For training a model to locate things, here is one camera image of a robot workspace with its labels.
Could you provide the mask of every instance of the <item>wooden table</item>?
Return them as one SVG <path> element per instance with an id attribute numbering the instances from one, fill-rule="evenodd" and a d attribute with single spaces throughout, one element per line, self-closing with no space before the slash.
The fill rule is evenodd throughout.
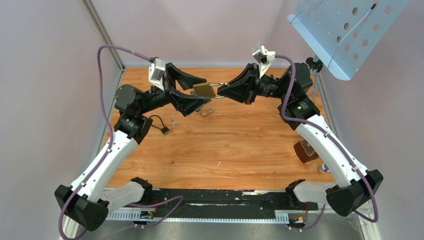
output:
<path id="1" fill-rule="evenodd" d="M 232 80 L 243 68 L 181 70 L 218 83 Z M 271 68 L 267 75 L 279 77 L 283 72 L 282 68 Z M 148 90 L 148 69 L 127 68 L 122 84 Z M 199 112 L 183 117 L 171 104 L 151 111 L 146 117 L 161 116 L 171 132 L 163 135 L 152 127 L 108 186 L 122 186 L 134 177 L 148 180 L 154 188 L 239 190 L 283 190 L 298 179 L 334 181 L 331 174 L 319 172 L 320 159 L 303 164 L 297 158 L 293 145 L 302 138 L 283 122 L 277 111 L 279 104 L 279 99 L 258 96 L 252 105 L 213 99 L 204 109 L 214 108 L 215 112 L 205 117 Z M 319 95 L 316 105 L 323 111 Z M 115 110 L 112 125 L 118 117 Z M 160 121 L 153 119 L 153 124 L 160 126 Z M 171 119 L 177 121 L 175 126 Z"/>

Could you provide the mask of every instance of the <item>white wall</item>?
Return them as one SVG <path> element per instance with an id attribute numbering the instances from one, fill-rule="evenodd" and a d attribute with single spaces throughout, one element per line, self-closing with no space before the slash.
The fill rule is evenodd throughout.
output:
<path id="1" fill-rule="evenodd" d="M 59 239 L 54 192 L 91 162 L 105 123 L 81 1 L 0 3 L 0 239 Z M 102 55 L 106 101 L 119 70 Z"/>
<path id="2" fill-rule="evenodd" d="M 289 24 L 296 0 L 92 0 L 114 44 L 177 65 L 246 66 L 251 48 L 295 61 L 312 50 Z M 125 65 L 145 65 L 120 54 Z"/>
<path id="3" fill-rule="evenodd" d="M 354 78 L 324 83 L 342 141 L 384 181 L 383 240 L 423 239 L 424 2 L 411 0 Z"/>

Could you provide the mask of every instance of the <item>round hole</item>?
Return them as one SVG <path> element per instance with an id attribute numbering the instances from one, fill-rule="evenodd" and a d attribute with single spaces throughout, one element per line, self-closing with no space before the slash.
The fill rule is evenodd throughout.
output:
<path id="1" fill-rule="evenodd" d="M 380 29 L 380 24 L 376 23 L 376 24 L 372 25 L 372 30 L 374 32 L 377 32 L 379 29 Z"/>
<path id="2" fill-rule="evenodd" d="M 368 39 L 364 39 L 362 41 L 362 47 L 366 47 L 366 46 L 368 46 Z"/>
<path id="3" fill-rule="evenodd" d="M 385 14 L 385 15 L 389 15 L 390 13 L 392 13 L 392 10 L 393 10 L 392 5 L 388 5 L 388 6 L 386 6 L 386 7 L 385 7 L 385 9 L 384 9 L 384 14 Z"/>
<path id="4" fill-rule="evenodd" d="M 353 31 L 353 33 L 352 33 L 352 37 L 353 37 L 354 39 L 356 39 L 356 38 L 358 37 L 358 35 L 359 35 L 359 31 L 357 31 L 357 30 Z"/>

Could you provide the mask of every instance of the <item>hole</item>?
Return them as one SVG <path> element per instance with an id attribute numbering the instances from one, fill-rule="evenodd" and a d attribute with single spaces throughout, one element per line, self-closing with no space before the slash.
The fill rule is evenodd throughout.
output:
<path id="1" fill-rule="evenodd" d="M 362 41 L 362 47 L 366 47 L 366 46 L 368 46 L 368 39 L 364 39 Z"/>
<path id="2" fill-rule="evenodd" d="M 380 29 L 380 24 L 376 23 L 376 24 L 372 25 L 372 30 L 374 32 L 377 32 L 379 29 Z"/>
<path id="3" fill-rule="evenodd" d="M 385 15 L 389 15 L 389 14 L 391 14 L 391 13 L 392 13 L 392 10 L 393 10 L 392 5 L 388 5 L 388 6 L 386 6 L 386 7 L 385 7 L 385 9 L 384 9 L 384 14 L 385 14 Z"/>

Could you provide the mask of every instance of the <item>small can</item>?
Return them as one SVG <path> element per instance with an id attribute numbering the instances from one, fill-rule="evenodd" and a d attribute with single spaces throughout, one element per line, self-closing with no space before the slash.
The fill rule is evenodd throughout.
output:
<path id="1" fill-rule="evenodd" d="M 327 166 L 327 164 L 323 163 L 319 168 L 319 171 L 323 174 L 326 174 L 330 172 L 330 168 Z"/>

